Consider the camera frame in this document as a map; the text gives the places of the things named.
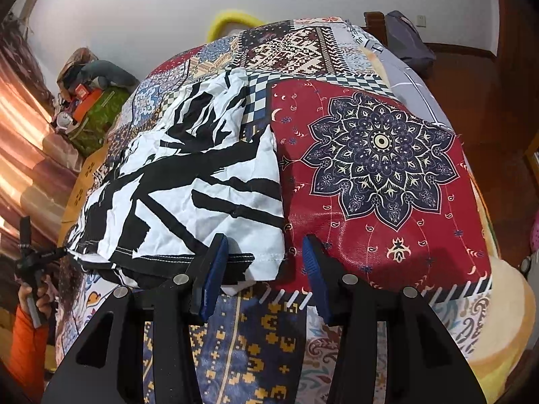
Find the paisley pattern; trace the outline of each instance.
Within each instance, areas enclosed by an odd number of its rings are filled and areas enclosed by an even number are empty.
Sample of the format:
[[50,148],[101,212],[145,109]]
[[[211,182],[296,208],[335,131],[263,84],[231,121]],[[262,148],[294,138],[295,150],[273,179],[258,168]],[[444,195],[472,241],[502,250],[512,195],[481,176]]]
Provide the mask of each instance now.
[[344,60],[352,72],[357,72],[359,74],[375,72],[367,55],[364,53],[358,53],[356,47],[342,46],[341,50]]
[[487,290],[432,307],[466,358],[473,353],[481,334],[491,292]]
[[412,207],[440,212],[439,185],[458,177],[445,153],[452,133],[359,92],[328,109],[309,125],[317,142],[302,159],[317,167],[312,194],[338,194],[347,220],[374,211],[395,230]]
[[[329,327],[318,316],[315,307],[307,307],[306,346],[297,386],[295,404],[324,404],[327,401],[335,364],[339,354],[342,328]],[[376,380],[373,403],[385,402],[387,378],[387,330],[378,322]]]

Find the pink object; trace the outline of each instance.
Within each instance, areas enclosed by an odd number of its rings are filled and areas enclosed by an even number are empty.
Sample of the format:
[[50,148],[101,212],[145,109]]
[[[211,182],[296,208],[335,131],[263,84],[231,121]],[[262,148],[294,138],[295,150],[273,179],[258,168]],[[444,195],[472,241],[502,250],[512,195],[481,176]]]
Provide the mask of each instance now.
[[532,248],[532,252],[539,249],[539,211],[535,214],[534,226],[530,234],[530,247]]

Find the white cloth with black print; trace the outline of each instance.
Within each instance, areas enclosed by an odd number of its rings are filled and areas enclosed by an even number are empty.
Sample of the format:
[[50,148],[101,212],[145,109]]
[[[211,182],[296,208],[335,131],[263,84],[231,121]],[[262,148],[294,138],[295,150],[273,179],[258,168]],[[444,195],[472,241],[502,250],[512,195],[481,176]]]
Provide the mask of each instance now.
[[276,141],[240,141],[243,68],[180,89],[83,206],[67,247],[84,269],[149,288],[228,237],[225,284],[272,280],[285,255]]

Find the yellow hose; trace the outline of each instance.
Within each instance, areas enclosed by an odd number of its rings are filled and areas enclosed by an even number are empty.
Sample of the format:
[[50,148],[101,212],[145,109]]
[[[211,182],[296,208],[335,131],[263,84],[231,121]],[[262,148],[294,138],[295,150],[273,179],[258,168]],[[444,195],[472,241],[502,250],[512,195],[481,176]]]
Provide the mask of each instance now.
[[207,42],[209,43],[219,39],[221,37],[223,28],[230,23],[243,24],[248,28],[259,27],[265,24],[258,18],[244,12],[240,12],[238,10],[225,10],[218,14],[211,24],[210,31],[208,32]]

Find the electrical outlet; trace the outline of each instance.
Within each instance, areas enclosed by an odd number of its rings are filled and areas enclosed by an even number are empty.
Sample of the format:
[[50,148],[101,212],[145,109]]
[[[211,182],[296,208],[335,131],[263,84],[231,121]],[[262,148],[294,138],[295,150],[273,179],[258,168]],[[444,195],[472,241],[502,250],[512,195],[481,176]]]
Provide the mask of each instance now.
[[425,15],[417,15],[417,27],[426,27],[427,26],[427,17]]

